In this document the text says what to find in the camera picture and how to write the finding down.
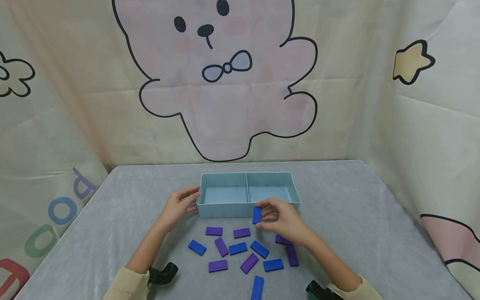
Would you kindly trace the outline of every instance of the bow tie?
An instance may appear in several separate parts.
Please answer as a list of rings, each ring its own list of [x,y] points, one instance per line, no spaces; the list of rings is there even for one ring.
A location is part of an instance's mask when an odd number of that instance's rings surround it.
[[[232,71],[246,72],[252,68],[252,56],[247,50],[240,50],[230,59],[229,62],[220,65],[206,66],[202,71],[203,78],[210,82],[217,82],[223,73],[230,74]]]

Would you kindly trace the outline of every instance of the bear nose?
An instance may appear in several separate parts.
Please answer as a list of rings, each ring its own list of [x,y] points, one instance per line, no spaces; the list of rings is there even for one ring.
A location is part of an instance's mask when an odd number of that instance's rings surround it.
[[[213,26],[210,24],[202,25],[198,28],[197,34],[201,37],[207,37],[213,33]]]

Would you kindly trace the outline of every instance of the tray divider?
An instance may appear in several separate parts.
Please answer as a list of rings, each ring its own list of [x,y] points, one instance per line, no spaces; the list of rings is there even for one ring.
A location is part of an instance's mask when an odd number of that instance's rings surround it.
[[[248,192],[248,175],[247,174],[245,174],[245,183],[247,185],[247,189],[246,189],[246,191],[247,191],[247,203],[250,203],[250,193]]]

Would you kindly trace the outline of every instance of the bear eye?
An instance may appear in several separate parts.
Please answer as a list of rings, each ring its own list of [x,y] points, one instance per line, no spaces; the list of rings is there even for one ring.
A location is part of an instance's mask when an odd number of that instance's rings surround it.
[[[218,0],[216,2],[216,11],[221,15],[221,16],[226,16],[228,15],[228,12],[230,12],[230,7],[228,6],[227,0]]]
[[[187,29],[187,25],[185,24],[185,20],[182,17],[176,17],[175,20],[173,21],[175,23],[175,28],[179,32],[185,32],[185,29]]]

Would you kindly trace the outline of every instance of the flower illustration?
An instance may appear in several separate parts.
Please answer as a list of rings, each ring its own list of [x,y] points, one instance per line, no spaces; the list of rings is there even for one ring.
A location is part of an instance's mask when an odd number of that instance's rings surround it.
[[[25,60],[5,58],[0,51],[0,97],[13,93],[19,97],[30,94],[26,81],[35,77],[35,70]]]

